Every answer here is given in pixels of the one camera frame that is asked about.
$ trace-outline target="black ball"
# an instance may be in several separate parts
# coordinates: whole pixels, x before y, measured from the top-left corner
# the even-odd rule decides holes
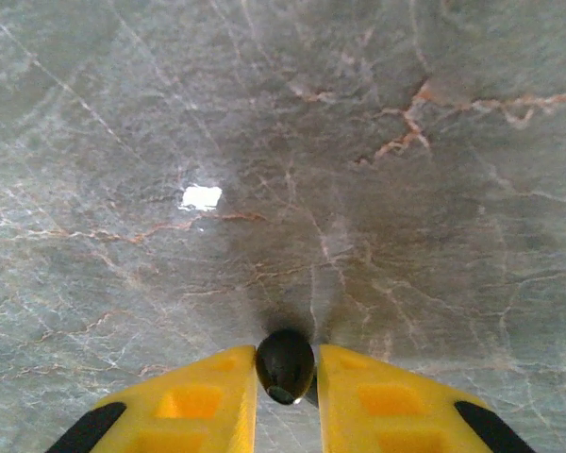
[[[307,338],[292,329],[278,330],[258,346],[256,371],[264,390],[277,403],[298,403],[314,375],[314,354]]]

